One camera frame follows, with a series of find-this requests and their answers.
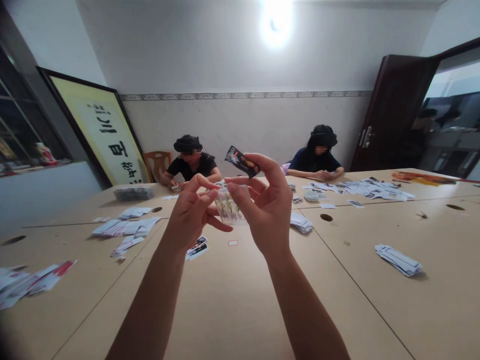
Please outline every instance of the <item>black shirt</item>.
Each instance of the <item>black shirt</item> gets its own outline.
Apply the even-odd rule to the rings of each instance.
[[[315,156],[315,162],[302,166],[300,159],[307,149],[301,148],[296,153],[295,157],[290,163],[289,169],[316,173],[320,170],[326,170],[329,173],[334,172],[337,168],[341,167],[340,163],[333,157],[330,152],[325,152],[322,155]]]
[[[190,165],[185,162],[182,158],[176,158],[172,161],[171,165],[168,167],[167,172],[173,176],[181,173],[185,181],[190,181],[195,174],[202,174],[204,177],[211,175],[211,171],[217,167],[215,163],[215,157],[202,152],[200,154],[200,163],[195,172],[192,171]]]

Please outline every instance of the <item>ceiling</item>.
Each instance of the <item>ceiling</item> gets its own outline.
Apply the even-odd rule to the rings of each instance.
[[[293,0],[296,3],[320,3],[332,6],[357,6],[359,8],[438,9],[448,0]]]

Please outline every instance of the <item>dark wooden door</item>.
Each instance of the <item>dark wooden door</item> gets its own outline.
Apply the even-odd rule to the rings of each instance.
[[[399,167],[398,146],[420,111],[439,62],[435,57],[383,58],[350,171]]]

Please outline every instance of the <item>framed calligraphy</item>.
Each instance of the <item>framed calligraphy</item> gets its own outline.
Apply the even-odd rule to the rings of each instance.
[[[148,183],[142,148],[117,91],[37,69],[105,183]]]

